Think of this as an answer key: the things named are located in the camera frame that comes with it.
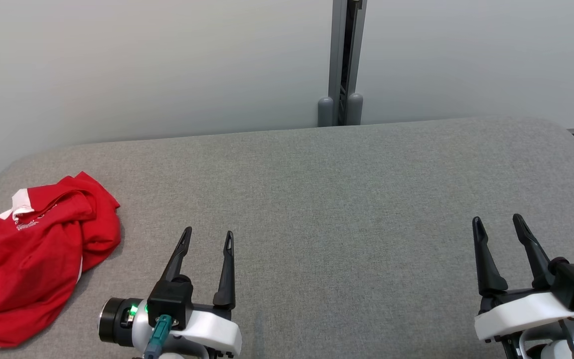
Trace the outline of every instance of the red cloth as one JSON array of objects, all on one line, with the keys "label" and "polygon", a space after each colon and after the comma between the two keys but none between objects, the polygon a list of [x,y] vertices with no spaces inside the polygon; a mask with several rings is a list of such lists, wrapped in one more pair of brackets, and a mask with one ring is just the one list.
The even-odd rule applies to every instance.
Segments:
[{"label": "red cloth", "polygon": [[118,207],[83,172],[14,195],[11,213],[0,214],[0,347],[18,346],[50,325],[81,271],[118,246]]}]

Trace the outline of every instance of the gray cushioned table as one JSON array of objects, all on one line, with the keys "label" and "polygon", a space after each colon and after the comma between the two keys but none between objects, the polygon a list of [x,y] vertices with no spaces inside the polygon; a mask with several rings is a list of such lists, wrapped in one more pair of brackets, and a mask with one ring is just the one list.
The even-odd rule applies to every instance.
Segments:
[{"label": "gray cushioned table", "polygon": [[499,271],[531,282],[512,214],[574,261],[574,137],[544,120],[476,118],[102,143],[0,175],[18,188],[86,171],[121,203],[123,243],[57,321],[0,358],[128,359],[99,341],[111,296],[146,298],[187,225],[194,300],[216,291],[235,235],[242,358],[503,358],[477,340],[471,219]]}]

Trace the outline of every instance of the cable connector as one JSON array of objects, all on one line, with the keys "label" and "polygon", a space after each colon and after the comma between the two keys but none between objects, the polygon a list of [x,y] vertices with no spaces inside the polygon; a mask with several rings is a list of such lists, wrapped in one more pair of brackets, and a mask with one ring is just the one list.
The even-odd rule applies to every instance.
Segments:
[{"label": "cable connector", "polygon": [[169,335],[169,330],[171,329],[173,321],[173,318],[166,314],[159,317],[156,327],[152,332],[152,337],[150,337],[150,341],[143,353],[144,359],[159,359],[163,349],[163,344]]}]

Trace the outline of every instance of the white wall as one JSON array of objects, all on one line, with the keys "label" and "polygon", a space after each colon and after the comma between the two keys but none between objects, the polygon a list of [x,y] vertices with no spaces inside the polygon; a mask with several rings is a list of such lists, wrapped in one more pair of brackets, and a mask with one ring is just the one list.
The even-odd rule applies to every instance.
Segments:
[{"label": "white wall", "polygon": [[332,0],[0,0],[0,171],[55,146],[316,126]]},{"label": "white wall", "polygon": [[367,0],[362,123],[508,114],[574,129],[574,1]]}]

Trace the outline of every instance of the printed logo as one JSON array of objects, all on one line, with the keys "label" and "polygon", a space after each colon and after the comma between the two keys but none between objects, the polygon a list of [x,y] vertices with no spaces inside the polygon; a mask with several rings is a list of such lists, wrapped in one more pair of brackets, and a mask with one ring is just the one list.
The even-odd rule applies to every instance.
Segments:
[{"label": "printed logo", "polygon": [[17,229],[17,230],[22,230],[22,229],[26,229],[26,228],[32,227],[32,226],[34,226],[34,225],[36,225],[36,224],[39,224],[39,222],[37,222],[36,220],[33,219],[32,221],[30,221],[30,223],[18,225],[18,226],[16,227],[16,229]]}]

